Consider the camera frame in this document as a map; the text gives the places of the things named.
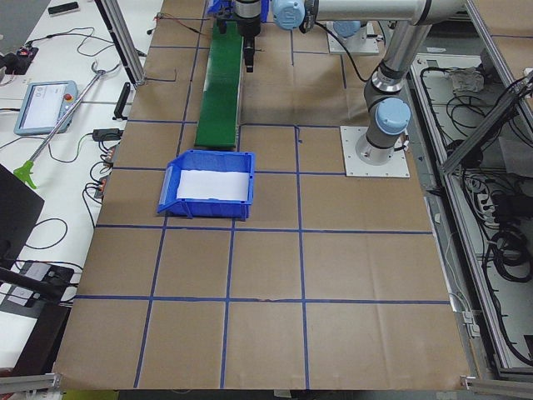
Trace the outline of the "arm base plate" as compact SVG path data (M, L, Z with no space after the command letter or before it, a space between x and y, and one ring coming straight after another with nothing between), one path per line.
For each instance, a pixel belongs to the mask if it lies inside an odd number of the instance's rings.
M367 127L340 126L346 176L349 178L409 178L406 151L398 138L389 149L373 147Z
M331 21L326 22L326 27L353 55L371 56L379 53L377 35L371 22Z

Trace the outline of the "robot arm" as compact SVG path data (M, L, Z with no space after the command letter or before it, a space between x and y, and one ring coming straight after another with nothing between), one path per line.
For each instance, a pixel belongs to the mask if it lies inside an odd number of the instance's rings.
M396 140L406 130L411 109L399 98L418 48L431 25L445 21L462 1L273 1L275 24L285 30L309 32L320 21L393 20L396 28L385 56L366 83L364 97L370 126L356 143L356 154L370 165L388 163Z
M220 33L223 33L226 28L223 18L229 18L237 24L237 32L243 39L242 51L248 73L254 68L255 39L261 33L268 11L271 11L276 25L284 30L298 28L302 33L307 33L315 26L323 28L346 52L346 40L362 30L362 21L332 20L329 28L325 23L318 22L318 5L318 1L228 1L227 6L221 6L217 25Z

